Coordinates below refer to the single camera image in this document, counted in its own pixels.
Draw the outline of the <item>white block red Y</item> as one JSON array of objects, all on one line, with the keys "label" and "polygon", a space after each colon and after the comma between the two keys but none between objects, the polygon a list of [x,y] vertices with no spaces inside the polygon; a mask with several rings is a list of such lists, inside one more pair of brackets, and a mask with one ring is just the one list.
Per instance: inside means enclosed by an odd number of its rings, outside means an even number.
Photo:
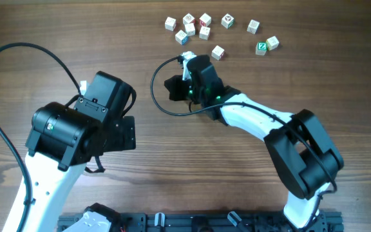
[{"label": "white block red Y", "polygon": [[215,48],[211,52],[211,56],[216,60],[220,60],[224,56],[225,50],[220,46],[215,46]]}]

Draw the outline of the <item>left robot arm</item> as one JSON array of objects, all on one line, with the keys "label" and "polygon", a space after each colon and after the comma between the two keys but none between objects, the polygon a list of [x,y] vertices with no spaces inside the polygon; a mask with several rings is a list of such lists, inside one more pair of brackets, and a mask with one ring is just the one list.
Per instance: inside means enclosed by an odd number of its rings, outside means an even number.
[{"label": "left robot arm", "polygon": [[34,113],[25,144],[32,197],[24,231],[54,229],[91,159],[135,149],[135,120],[127,112],[136,97],[126,82],[97,72],[83,96],[66,105],[51,102]]}]

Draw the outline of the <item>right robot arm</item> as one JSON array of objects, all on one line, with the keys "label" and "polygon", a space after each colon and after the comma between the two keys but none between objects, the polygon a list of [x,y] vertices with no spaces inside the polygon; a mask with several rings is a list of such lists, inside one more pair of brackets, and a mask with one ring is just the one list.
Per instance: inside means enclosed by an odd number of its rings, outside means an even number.
[{"label": "right robot arm", "polygon": [[165,80],[169,99],[199,104],[198,113],[263,141],[289,192],[283,215],[293,228],[310,229],[323,196],[338,190],[335,177],[344,166],[319,119],[309,110],[296,114],[273,110],[224,86],[208,55],[184,52],[174,60],[183,72]]}]

